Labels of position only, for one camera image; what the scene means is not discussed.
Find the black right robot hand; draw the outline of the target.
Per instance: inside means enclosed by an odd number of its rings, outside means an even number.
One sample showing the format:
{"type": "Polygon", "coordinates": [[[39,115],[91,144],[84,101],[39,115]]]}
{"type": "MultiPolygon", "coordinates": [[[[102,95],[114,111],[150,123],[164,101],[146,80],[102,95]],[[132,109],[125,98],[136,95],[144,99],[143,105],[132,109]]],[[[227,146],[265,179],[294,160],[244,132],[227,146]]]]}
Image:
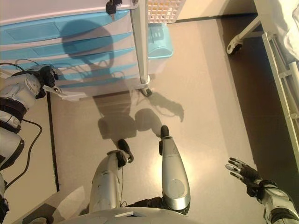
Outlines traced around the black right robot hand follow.
{"type": "Polygon", "coordinates": [[[230,157],[225,168],[233,177],[252,189],[257,188],[262,180],[257,170],[237,158],[230,157]]]}

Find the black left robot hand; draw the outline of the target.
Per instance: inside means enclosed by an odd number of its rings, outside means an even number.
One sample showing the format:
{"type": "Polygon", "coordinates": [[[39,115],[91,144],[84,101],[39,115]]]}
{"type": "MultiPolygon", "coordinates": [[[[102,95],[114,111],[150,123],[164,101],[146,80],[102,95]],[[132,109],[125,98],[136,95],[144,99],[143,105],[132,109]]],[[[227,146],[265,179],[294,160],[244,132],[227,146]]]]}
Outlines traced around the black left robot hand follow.
{"type": "Polygon", "coordinates": [[[36,72],[36,77],[41,87],[48,86],[52,88],[55,86],[55,81],[58,80],[58,73],[52,65],[47,65],[36,72]]]}

